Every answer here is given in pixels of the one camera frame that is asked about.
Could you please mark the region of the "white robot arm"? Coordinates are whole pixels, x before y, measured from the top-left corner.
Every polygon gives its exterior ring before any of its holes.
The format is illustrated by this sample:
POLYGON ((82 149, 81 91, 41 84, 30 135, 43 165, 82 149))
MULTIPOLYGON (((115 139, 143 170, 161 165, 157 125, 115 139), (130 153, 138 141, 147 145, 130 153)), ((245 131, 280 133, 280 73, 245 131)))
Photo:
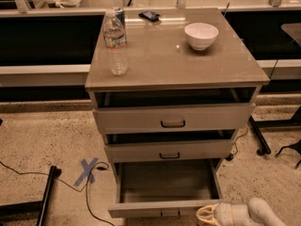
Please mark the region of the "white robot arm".
POLYGON ((206 205, 197 210, 196 216, 211 226, 287 226, 260 198, 252 198, 248 204, 206 205))

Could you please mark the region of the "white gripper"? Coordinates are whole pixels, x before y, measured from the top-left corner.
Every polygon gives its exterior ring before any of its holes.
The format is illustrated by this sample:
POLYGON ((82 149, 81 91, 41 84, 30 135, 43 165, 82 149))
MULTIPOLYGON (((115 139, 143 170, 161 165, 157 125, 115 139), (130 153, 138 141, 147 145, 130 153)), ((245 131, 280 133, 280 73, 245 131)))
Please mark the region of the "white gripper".
POLYGON ((252 222, 246 205, 224 202, 199 208, 197 217, 211 226, 217 226, 216 220, 221 226, 249 226, 252 222))

